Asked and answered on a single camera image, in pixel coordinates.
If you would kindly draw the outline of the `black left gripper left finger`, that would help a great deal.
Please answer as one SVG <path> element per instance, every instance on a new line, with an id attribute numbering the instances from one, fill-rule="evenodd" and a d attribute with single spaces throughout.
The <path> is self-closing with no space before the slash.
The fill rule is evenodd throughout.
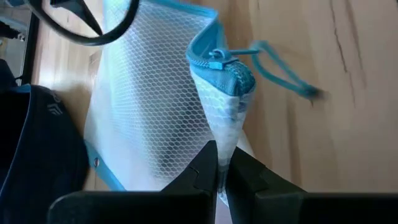
<path id="1" fill-rule="evenodd" d="M 60 197 L 48 223 L 214 223 L 218 154 L 208 141 L 183 172 L 159 192 L 89 192 Z"/>

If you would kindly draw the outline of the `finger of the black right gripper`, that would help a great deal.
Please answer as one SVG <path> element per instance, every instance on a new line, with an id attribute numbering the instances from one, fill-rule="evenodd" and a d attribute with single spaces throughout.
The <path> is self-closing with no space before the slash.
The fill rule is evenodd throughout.
<path id="1" fill-rule="evenodd" d="M 97 23 L 84 0 L 50 0 L 50 5 L 56 8 L 61 7 L 72 12 L 98 35 L 103 35 L 100 25 Z"/>

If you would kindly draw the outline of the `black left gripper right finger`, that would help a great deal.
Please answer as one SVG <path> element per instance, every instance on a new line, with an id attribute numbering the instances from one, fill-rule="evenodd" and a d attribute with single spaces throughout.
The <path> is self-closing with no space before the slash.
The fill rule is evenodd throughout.
<path id="1" fill-rule="evenodd" d="M 226 193 L 233 223 L 397 223 L 397 194 L 306 192 L 240 148 Z"/>

